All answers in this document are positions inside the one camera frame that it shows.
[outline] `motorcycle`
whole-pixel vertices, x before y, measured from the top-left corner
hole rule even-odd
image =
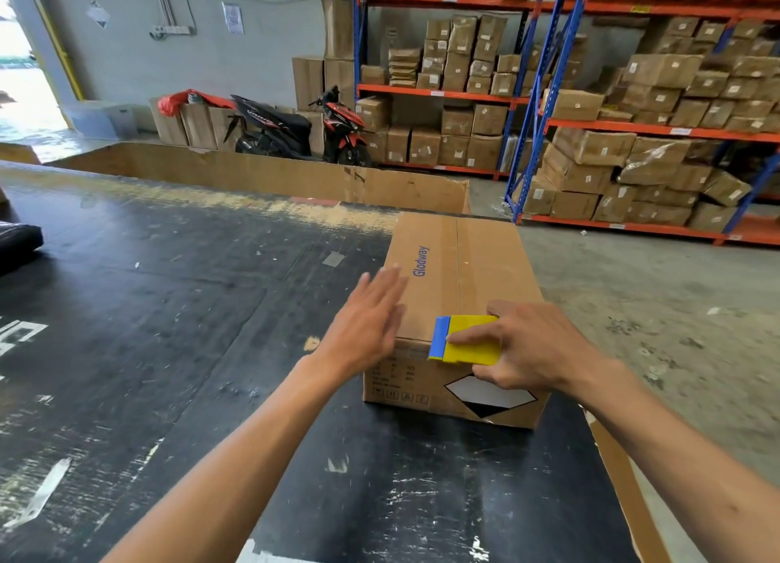
[[[223,142],[228,141],[240,122],[243,134],[236,141],[237,153],[320,160],[311,155],[311,122],[306,117],[285,114],[270,105],[239,95],[231,97],[240,115],[234,115],[230,120]],[[360,135],[365,124],[359,115],[338,102],[338,86],[334,85],[309,105],[321,106],[325,110],[325,154],[322,160],[326,163],[370,167],[371,157],[366,141]]]

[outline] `red plastic bag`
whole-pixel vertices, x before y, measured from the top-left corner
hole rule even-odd
[[[196,91],[195,89],[188,89],[186,91],[181,91],[180,93],[173,93],[172,95],[166,95],[164,97],[161,97],[160,100],[157,102],[157,108],[160,110],[160,113],[162,115],[167,115],[168,117],[175,117],[176,114],[179,113],[179,106],[187,102],[187,95],[189,95],[190,93],[197,93],[198,95],[204,98],[204,101],[206,101],[206,103],[213,105],[215,107],[226,107],[228,109],[236,109],[236,104],[234,104],[230,99],[222,99],[222,97],[218,97],[216,95],[209,95],[207,93],[201,93],[200,91]]]

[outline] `storage rack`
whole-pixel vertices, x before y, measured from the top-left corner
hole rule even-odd
[[[561,14],[569,13],[560,32],[557,31]],[[637,14],[637,15],[690,15],[697,17],[720,17],[728,19],[715,47],[715,52],[721,51],[733,34],[734,26],[739,19],[755,18],[764,21],[780,21],[780,0],[555,0],[551,8],[551,23],[545,37],[541,61],[537,76],[531,90],[530,103],[526,110],[525,120],[518,140],[509,182],[504,201],[512,210],[515,223],[532,220],[549,223],[571,224],[580,227],[611,228],[623,231],[648,232],[656,234],[672,234],[694,238],[711,239],[716,245],[727,241],[758,243],[765,245],[780,245],[780,223],[768,217],[759,217],[747,213],[750,204],[754,202],[759,192],[767,183],[772,172],[780,164],[780,134],[745,134],[728,132],[726,130],[710,130],[703,128],[672,128],[670,126],[644,125],[619,121],[566,121],[551,118],[555,101],[563,79],[564,67],[574,44],[576,31],[580,26],[583,14]],[[550,82],[548,100],[544,108],[541,103],[541,77],[548,71],[555,53],[560,51],[558,65]],[[765,165],[752,182],[752,189],[739,203],[734,217],[726,225],[722,233],[694,231],[687,227],[663,226],[658,224],[639,223],[608,223],[597,221],[572,221],[550,216],[523,214],[522,208],[526,202],[531,186],[531,178],[540,160],[544,135],[551,126],[584,128],[606,132],[634,132],[636,134],[685,135],[693,138],[721,139],[724,141],[714,158],[714,164],[720,164],[728,147],[736,141],[766,142],[778,144],[778,150],[765,160]],[[519,171],[518,159],[521,157],[526,136],[531,134],[532,150],[526,165],[526,170]],[[517,189],[520,194],[517,201],[513,199]]]
[[[499,97],[495,95],[482,95],[478,93],[457,93],[453,91],[412,89],[389,85],[368,85],[360,82],[360,66],[366,63],[368,43],[368,9],[371,6],[395,6],[406,8],[430,8],[430,9],[455,9],[458,11],[495,11],[503,13],[520,13],[520,28],[515,39],[513,52],[521,54],[520,70],[517,74],[515,92],[511,97]],[[392,95],[415,95],[429,97],[443,97],[444,99],[473,101],[475,103],[491,103],[509,105],[504,131],[502,134],[501,152],[498,155],[499,162],[503,159],[506,144],[509,140],[509,130],[517,111],[518,105],[528,103],[528,97],[521,97],[522,78],[526,74],[528,58],[533,43],[533,34],[536,30],[537,20],[543,10],[549,10],[551,3],[542,0],[353,0],[353,27],[354,27],[354,64],[355,64],[355,100],[361,96],[373,93],[389,93]],[[483,168],[453,167],[437,165],[431,167],[413,163],[381,163],[390,167],[404,167],[422,171],[436,171],[449,173],[479,174],[493,177],[494,181],[508,177],[509,173],[499,172]]]

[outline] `scratched table surface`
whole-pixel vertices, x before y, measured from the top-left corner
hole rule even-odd
[[[2,561],[101,558],[321,337],[396,217],[10,164],[0,183],[0,219],[46,238],[0,276]],[[637,561],[569,399],[531,433],[366,404],[359,379],[240,560],[284,558]]]

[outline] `person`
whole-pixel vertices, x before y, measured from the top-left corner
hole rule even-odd
[[[393,350],[406,280],[364,273],[317,349],[105,556],[106,563],[234,563],[317,414]],[[780,561],[780,490],[739,464],[595,348],[552,304],[491,302],[498,320],[449,336],[502,345],[474,374],[501,388],[561,391],[607,428],[710,563]]]

